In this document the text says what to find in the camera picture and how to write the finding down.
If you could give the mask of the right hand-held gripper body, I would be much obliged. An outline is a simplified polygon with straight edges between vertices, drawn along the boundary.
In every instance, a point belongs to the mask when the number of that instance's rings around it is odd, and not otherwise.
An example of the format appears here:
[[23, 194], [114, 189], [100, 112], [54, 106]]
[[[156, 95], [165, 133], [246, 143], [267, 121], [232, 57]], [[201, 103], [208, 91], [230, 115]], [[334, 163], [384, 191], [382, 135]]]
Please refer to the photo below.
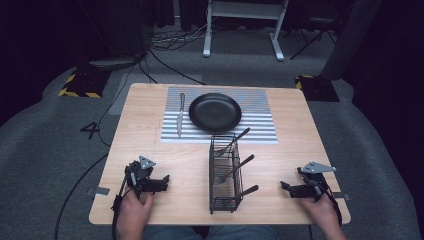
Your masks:
[[304, 185], [310, 186], [315, 190], [314, 199], [318, 201], [328, 190], [324, 173], [335, 172], [336, 168], [311, 161], [303, 167], [298, 167], [297, 171], [301, 175]]

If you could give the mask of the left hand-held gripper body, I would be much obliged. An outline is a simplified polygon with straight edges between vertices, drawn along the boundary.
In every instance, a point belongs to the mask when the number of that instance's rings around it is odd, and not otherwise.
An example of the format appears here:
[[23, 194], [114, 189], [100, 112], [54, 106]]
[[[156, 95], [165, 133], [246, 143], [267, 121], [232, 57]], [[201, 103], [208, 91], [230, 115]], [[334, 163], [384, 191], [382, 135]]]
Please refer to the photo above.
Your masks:
[[143, 187], [149, 183], [150, 175], [156, 163], [144, 156], [134, 160], [125, 168], [125, 181], [137, 197], [140, 197]]

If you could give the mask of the person's right hand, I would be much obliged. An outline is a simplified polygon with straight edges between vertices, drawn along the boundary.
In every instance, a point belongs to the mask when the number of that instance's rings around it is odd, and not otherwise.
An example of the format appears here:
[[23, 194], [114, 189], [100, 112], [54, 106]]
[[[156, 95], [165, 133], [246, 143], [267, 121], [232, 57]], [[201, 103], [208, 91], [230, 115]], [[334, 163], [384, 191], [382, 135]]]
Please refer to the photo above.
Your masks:
[[322, 195], [317, 202], [307, 198], [300, 198], [298, 202], [323, 232], [330, 233], [340, 230], [337, 213], [327, 195]]

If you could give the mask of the person's left hand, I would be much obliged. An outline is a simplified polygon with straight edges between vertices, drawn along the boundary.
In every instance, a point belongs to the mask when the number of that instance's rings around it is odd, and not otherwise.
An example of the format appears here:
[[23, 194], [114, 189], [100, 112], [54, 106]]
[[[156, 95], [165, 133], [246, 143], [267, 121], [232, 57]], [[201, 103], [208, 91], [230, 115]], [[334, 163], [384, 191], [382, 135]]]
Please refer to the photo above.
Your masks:
[[153, 203], [154, 196], [152, 193], [147, 193], [145, 201], [141, 203], [137, 194], [126, 186], [117, 220], [118, 232], [122, 236], [141, 235], [148, 223]]

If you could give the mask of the grey striped placemat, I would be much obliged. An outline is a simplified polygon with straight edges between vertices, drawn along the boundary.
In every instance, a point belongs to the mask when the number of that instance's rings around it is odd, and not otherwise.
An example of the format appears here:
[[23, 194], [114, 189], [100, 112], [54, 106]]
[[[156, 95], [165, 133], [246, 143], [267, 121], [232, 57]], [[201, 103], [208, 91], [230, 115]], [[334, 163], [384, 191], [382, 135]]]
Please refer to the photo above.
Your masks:
[[[180, 94], [185, 94], [182, 133], [177, 133], [177, 116], [180, 112]], [[277, 144], [278, 137], [268, 103], [262, 89], [224, 87], [171, 86], [167, 91], [163, 116], [161, 141], [168, 143], [209, 143], [211, 134], [196, 127], [189, 117], [189, 106], [195, 98], [206, 93], [221, 93], [234, 99], [241, 107], [241, 120], [228, 132], [239, 134], [246, 128], [250, 131], [241, 138], [242, 143]]]

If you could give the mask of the silver table knife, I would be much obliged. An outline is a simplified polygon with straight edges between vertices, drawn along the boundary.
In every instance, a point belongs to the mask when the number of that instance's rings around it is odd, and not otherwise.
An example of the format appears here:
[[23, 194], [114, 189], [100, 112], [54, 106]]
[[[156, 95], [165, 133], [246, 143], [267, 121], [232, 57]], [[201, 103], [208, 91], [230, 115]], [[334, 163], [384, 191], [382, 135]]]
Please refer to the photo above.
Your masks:
[[181, 137], [181, 135], [182, 135], [184, 106], [185, 106], [185, 94], [180, 93], [180, 109], [179, 109], [179, 114], [178, 114], [177, 119], [176, 119], [178, 137]]

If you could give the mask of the person's blue jeans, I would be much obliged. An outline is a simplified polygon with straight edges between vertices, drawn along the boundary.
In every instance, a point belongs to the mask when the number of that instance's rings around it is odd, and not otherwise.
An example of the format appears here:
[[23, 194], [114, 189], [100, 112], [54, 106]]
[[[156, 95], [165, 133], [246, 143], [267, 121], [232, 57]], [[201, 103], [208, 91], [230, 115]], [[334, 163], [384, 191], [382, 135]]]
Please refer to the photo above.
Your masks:
[[147, 226], [140, 240], [279, 240], [268, 225], [211, 226], [205, 237], [192, 226]]

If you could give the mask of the black round plate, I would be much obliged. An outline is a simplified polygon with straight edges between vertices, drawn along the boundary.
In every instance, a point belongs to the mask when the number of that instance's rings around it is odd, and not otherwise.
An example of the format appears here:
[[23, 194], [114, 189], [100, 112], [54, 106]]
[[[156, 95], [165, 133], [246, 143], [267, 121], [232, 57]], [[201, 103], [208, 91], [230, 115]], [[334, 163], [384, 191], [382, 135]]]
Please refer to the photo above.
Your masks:
[[198, 96], [189, 106], [192, 123], [212, 134], [234, 129], [239, 124], [241, 116], [239, 104], [233, 98], [221, 93]]

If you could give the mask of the black yellow striped stand base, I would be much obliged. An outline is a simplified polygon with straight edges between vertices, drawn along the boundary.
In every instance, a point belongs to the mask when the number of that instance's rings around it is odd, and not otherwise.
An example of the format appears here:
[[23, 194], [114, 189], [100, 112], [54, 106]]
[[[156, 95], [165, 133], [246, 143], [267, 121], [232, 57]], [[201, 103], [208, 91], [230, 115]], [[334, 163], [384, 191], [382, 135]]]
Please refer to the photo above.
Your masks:
[[110, 71], [87, 73], [74, 70], [60, 90], [59, 96], [102, 98], [110, 75]]
[[339, 102], [332, 83], [321, 76], [299, 75], [295, 78], [295, 86], [307, 101]]

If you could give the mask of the grey round stand foot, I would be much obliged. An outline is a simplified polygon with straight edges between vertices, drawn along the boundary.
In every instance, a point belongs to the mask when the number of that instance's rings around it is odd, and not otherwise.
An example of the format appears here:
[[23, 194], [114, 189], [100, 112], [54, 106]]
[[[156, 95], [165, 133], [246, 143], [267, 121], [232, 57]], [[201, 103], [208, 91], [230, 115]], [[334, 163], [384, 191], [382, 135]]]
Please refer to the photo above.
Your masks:
[[136, 66], [144, 59], [143, 56], [136, 57], [112, 57], [92, 60], [89, 64], [100, 71], [117, 71]]

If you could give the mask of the black tripod stand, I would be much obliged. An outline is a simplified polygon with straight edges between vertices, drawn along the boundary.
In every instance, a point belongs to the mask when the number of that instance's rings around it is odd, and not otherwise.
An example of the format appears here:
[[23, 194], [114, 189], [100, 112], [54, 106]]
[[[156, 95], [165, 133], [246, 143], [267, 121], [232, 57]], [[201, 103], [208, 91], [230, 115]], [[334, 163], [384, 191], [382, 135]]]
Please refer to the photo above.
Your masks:
[[[315, 41], [319, 41], [324, 33], [327, 33], [330, 37], [330, 40], [333, 43], [336, 43], [334, 38], [331, 35], [331, 31], [335, 31], [338, 28], [338, 23], [336, 18], [329, 17], [305, 17], [303, 19], [303, 27], [300, 28], [303, 39], [305, 40], [305, 45], [297, 50], [291, 57], [291, 60], [294, 60], [299, 54], [301, 54], [306, 48], [308, 48]], [[304, 30], [315, 32], [317, 34], [311, 39], [307, 39], [303, 33]]]

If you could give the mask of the grey curtain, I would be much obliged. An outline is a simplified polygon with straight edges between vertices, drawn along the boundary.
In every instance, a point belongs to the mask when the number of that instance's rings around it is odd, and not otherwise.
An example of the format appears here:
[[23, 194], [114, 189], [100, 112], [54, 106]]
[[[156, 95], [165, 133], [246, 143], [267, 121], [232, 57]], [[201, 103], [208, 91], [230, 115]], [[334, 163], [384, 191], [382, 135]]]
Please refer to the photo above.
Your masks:
[[339, 35], [320, 76], [325, 80], [339, 80], [376, 17], [382, 0], [355, 0], [347, 23]]

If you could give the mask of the white desk frame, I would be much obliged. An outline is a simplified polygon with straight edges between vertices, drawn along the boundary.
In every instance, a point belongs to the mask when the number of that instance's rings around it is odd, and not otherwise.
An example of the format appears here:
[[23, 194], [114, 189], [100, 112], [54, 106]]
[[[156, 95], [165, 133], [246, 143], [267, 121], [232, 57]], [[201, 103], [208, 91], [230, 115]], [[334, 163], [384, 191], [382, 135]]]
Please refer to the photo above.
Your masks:
[[224, 2], [221, 0], [208, 0], [206, 10], [206, 35], [202, 55], [208, 58], [211, 55], [212, 43], [212, 19], [214, 17], [247, 18], [275, 20], [275, 30], [269, 34], [276, 59], [285, 59], [283, 51], [278, 42], [282, 23], [285, 18], [289, 0], [282, 0], [281, 3], [246, 3], [246, 2]]

